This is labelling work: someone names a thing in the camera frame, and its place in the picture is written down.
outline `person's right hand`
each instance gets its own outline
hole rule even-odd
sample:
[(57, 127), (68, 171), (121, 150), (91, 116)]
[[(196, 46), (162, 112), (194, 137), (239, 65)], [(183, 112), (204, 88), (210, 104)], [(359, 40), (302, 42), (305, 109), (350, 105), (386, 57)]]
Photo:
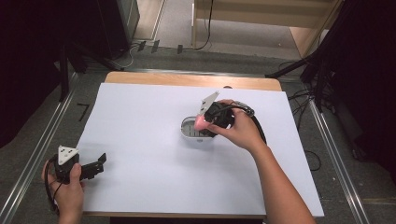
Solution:
[[(230, 105), (233, 103), (233, 100), (221, 100), (219, 102)], [(250, 153), (256, 148), (266, 146), (251, 117), (249, 117), (242, 109), (238, 108), (233, 108), (233, 115), (235, 123), (230, 129), (223, 129), (215, 124), (210, 124), (207, 129), (212, 133), (223, 135), (234, 144), (246, 149)]]

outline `white paper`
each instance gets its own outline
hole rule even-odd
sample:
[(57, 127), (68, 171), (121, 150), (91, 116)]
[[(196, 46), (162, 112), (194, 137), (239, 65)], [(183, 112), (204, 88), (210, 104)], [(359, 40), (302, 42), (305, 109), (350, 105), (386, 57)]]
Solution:
[(285, 92), (110, 83), (101, 85), (78, 143), (82, 164), (107, 155), (105, 171), (85, 181), (84, 211), (265, 215), (248, 152), (219, 135), (198, 143), (181, 134), (182, 120), (214, 91), (255, 110), (282, 169), (322, 217)]

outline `wrist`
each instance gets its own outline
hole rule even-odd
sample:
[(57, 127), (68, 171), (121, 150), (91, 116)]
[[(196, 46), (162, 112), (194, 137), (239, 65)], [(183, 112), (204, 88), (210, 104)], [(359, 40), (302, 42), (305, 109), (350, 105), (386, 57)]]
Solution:
[(262, 153), (271, 152), (271, 148), (269, 148), (263, 141), (260, 141), (260, 143), (255, 144), (252, 148), (249, 148), (247, 151), (250, 152), (250, 154), (253, 157), (255, 157)]
[(59, 224), (78, 224), (81, 217), (82, 213), (61, 213), (59, 215)]

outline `pink object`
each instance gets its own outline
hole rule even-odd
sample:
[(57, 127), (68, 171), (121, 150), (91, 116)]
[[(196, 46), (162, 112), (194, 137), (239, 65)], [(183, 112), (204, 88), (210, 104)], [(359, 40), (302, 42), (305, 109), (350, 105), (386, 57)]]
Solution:
[(197, 117), (195, 117), (194, 129), (196, 131), (201, 131), (206, 129), (209, 124), (209, 122), (205, 121), (204, 115), (197, 115)]

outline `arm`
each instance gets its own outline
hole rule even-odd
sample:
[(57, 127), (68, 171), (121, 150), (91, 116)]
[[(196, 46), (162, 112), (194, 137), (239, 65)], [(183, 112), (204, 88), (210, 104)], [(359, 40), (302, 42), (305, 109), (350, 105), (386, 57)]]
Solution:
[[(221, 101), (230, 104), (231, 100)], [(233, 109), (235, 124), (231, 129), (209, 125), (207, 129), (228, 138), (252, 155), (262, 183), (265, 209), (271, 223), (315, 223), (306, 204), (286, 177), (271, 148), (262, 141), (253, 120), (240, 109)]]
[[(45, 175), (44, 165), (41, 178), (44, 180)], [(82, 217), (82, 205), (84, 201), (83, 185), (79, 182), (81, 175), (81, 165), (74, 164), (70, 171), (70, 183), (68, 185), (61, 185), (58, 189), (55, 200), (59, 208), (59, 224), (78, 224)], [(52, 192), (60, 186), (56, 181), (54, 175), (48, 175), (48, 180)]]

